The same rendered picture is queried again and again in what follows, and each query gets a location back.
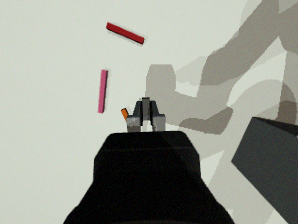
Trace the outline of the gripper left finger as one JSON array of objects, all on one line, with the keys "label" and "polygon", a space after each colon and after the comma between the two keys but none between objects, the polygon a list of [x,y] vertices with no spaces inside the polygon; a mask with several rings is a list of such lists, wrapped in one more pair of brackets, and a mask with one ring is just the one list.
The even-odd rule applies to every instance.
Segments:
[{"label": "gripper left finger", "polygon": [[136,102],[133,115],[128,115],[126,118],[126,122],[127,122],[127,132],[141,132],[141,126],[143,126],[142,101]]}]

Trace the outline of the grey rod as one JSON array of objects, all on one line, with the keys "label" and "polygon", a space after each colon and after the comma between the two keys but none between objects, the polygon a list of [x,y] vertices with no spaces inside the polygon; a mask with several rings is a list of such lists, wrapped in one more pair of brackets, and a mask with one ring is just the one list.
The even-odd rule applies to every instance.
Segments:
[{"label": "grey rod", "polygon": [[143,105],[143,121],[150,120],[150,97],[142,98]]}]

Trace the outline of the pink rod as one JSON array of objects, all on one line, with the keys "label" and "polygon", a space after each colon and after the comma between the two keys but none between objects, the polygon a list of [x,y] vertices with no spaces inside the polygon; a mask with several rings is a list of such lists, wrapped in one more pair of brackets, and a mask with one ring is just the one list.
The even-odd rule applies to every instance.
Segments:
[{"label": "pink rod", "polygon": [[98,113],[103,113],[104,112],[106,86],[107,86],[107,76],[108,76],[108,71],[107,70],[101,70]]}]

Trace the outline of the red rod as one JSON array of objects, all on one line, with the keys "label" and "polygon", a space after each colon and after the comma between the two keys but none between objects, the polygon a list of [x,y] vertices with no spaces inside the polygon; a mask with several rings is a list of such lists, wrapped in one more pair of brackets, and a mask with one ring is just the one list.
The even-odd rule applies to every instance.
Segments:
[{"label": "red rod", "polygon": [[143,45],[144,38],[107,22],[106,29]]}]

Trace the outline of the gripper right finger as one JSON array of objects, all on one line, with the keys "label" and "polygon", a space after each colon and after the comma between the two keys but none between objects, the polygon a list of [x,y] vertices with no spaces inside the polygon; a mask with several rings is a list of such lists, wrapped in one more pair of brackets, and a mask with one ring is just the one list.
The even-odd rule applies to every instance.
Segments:
[{"label": "gripper right finger", "polygon": [[150,101],[150,123],[153,131],[165,131],[166,117],[165,114],[159,114],[156,101]]}]

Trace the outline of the orange rod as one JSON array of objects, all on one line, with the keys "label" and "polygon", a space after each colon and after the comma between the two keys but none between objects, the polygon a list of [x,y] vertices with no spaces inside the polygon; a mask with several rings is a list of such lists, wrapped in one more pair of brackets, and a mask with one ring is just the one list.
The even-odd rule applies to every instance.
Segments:
[{"label": "orange rod", "polygon": [[122,112],[123,117],[124,117],[124,119],[126,121],[126,117],[127,117],[127,115],[129,115],[128,112],[127,112],[127,110],[126,110],[126,108],[122,109],[121,112]]}]

